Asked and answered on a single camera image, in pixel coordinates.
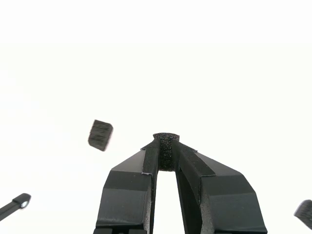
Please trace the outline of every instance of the black object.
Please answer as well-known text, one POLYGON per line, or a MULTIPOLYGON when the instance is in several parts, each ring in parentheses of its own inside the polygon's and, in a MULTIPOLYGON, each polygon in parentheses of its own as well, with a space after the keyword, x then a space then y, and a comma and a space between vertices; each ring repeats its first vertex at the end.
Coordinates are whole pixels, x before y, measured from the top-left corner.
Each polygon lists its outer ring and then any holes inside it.
POLYGON ((308 228, 312 230, 312 201, 303 201, 294 213, 294 216, 299 218, 308 228))
POLYGON ((21 194, 14 198, 12 202, 0 208, 0 221, 7 218, 9 215, 19 209, 24 209, 28 206, 31 196, 29 194, 21 194))
POLYGON ((152 234, 159 170, 175 171, 186 234, 267 233, 255 191, 240 172, 178 135, 154 138, 110 171, 94 234, 152 234))
POLYGON ((92 147, 105 151, 112 132, 113 127, 110 123, 94 120, 88 142, 92 147))

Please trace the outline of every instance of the white background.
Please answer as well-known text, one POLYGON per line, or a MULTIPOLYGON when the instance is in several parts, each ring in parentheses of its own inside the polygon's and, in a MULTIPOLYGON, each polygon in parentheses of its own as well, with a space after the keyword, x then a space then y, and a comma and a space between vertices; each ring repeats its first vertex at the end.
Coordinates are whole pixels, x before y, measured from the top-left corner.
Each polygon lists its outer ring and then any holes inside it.
MULTIPOLYGON (((310 233, 293 213, 312 199, 311 11, 0 0, 0 207, 33 196, 0 233, 92 234, 110 169, 156 132, 243 173, 269 233, 310 233), (106 152, 88 145, 94 119, 114 127, 106 152)), ((158 174, 154 231, 184 233, 174 173, 158 174)))
MULTIPOLYGON (((242 172, 270 233, 310 233, 293 213, 312 198, 312 47, 0 50, 0 202, 33 196, 1 233, 92 233, 110 169, 157 132, 242 172), (114 126, 106 152, 88 145, 94 119, 114 126)), ((183 233, 183 224, 175 174, 160 172, 163 232, 183 233)))

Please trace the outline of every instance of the foam pad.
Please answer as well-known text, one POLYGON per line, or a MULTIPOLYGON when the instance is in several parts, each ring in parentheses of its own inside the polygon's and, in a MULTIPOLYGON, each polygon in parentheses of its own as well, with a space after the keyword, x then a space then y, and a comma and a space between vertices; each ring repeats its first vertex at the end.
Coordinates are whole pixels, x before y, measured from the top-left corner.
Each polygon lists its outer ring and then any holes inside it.
POLYGON ((159 169, 161 171, 174 171, 175 168, 172 161, 171 146, 173 140, 180 140, 180 136, 173 133, 156 133, 153 137, 160 140, 159 169))
POLYGON ((299 218, 308 228, 312 230, 312 201, 303 201, 294 216, 299 218))
POLYGON ((98 150, 105 151, 112 132, 113 127, 110 123, 94 120, 89 135, 89 145, 98 150))

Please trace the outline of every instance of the black plastic part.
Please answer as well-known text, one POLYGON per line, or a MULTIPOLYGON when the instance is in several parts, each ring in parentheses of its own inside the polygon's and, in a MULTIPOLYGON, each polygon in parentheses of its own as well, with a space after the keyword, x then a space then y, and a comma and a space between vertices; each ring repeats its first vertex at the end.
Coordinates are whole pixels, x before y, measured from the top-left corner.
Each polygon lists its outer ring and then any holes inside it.
POLYGON ((186 234, 267 233, 256 194, 240 172, 177 141, 172 150, 186 234), (192 159, 194 155, 200 160, 192 159), (205 173, 202 163, 209 168, 205 173))
POLYGON ((112 132, 113 127, 110 123, 94 120, 89 135, 89 145, 98 150, 105 151, 112 132))
POLYGON ((110 228, 99 228, 99 229, 95 229, 93 234, 112 234, 113 233, 113 229, 110 228))
POLYGON ((129 231, 129 234, 147 234, 147 232, 145 230, 134 230, 134 229, 131 229, 129 231))
POLYGON ((255 191, 240 172, 172 134, 157 134, 109 173, 94 234, 153 233, 160 166, 175 171, 186 234, 267 233, 255 191))
POLYGON ((154 139, 110 171, 95 233, 104 229, 112 229, 112 234, 153 233, 159 146, 159 139, 154 139))
POLYGON ((21 207, 22 203, 29 203, 31 196, 29 194, 21 194, 14 198, 12 202, 0 208, 0 221, 14 213, 19 209, 23 209, 25 207, 21 207))
POLYGON ((30 199, 31 199, 31 196, 29 194, 21 194, 21 195, 15 197, 12 201, 16 202, 17 204, 19 204, 21 206, 24 202, 27 202, 27 204, 28 204, 30 202, 30 199))

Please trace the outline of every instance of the foam block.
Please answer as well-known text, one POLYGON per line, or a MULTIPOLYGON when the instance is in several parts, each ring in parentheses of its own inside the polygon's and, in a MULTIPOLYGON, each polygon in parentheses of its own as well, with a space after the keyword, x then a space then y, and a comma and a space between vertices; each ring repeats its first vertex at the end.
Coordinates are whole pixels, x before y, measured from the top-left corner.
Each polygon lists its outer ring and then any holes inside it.
POLYGON ((105 151, 112 132, 113 127, 110 123, 94 120, 89 135, 89 145, 98 150, 105 151))

